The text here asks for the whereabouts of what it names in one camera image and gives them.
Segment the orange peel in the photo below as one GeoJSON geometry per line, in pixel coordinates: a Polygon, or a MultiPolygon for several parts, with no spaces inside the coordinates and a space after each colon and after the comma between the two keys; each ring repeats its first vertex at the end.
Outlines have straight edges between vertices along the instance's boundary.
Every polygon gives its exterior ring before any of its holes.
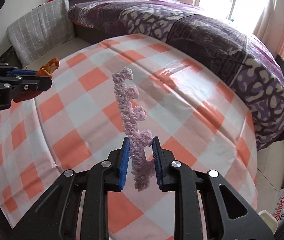
{"type": "Polygon", "coordinates": [[[43,65],[37,72],[21,70],[21,77],[25,84],[23,89],[13,99],[15,103],[33,99],[42,92],[46,92],[52,85],[53,72],[60,66],[58,58],[54,57],[43,65]]]}

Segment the pink fuzzy foam strip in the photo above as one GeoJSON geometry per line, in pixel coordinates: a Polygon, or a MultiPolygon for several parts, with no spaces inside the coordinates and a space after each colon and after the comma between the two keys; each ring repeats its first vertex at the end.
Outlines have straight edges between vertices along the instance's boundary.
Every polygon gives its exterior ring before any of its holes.
{"type": "Polygon", "coordinates": [[[149,187],[150,178],[154,175],[154,162],[148,161],[145,155],[145,148],[152,144],[153,136],[151,131],[139,128],[139,123],[146,119],[146,113],[143,107],[132,105],[131,100],[139,98],[137,87],[126,84],[126,80],[132,78],[132,71],[126,67],[112,74],[114,94],[123,122],[124,133],[130,140],[134,187],[138,191],[143,191],[149,187]]]}

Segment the white plastic trash bin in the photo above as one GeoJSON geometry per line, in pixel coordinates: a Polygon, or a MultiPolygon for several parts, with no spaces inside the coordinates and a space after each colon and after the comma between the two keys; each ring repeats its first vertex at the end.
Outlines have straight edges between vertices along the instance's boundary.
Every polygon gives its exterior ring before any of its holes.
{"type": "Polygon", "coordinates": [[[278,221],[266,210],[260,211],[258,215],[267,224],[272,233],[275,234],[278,228],[278,221]]]}

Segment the grey checkered cushion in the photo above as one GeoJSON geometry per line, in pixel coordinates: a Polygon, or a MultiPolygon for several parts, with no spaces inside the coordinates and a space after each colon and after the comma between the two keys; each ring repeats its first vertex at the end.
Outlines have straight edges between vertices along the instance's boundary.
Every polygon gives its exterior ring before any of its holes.
{"type": "Polygon", "coordinates": [[[7,27],[7,39],[23,67],[75,37],[68,11],[69,0],[53,0],[32,9],[7,27]]]}

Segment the purple patterned bed quilt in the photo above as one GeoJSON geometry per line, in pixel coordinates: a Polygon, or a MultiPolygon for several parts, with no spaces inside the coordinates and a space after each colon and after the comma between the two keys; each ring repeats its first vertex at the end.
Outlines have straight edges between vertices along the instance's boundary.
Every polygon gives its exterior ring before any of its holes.
{"type": "Polygon", "coordinates": [[[144,34],[189,55],[250,109],[258,150],[284,140],[284,75],[254,35],[176,0],[96,0],[71,5],[68,15],[110,37],[144,34]]]}

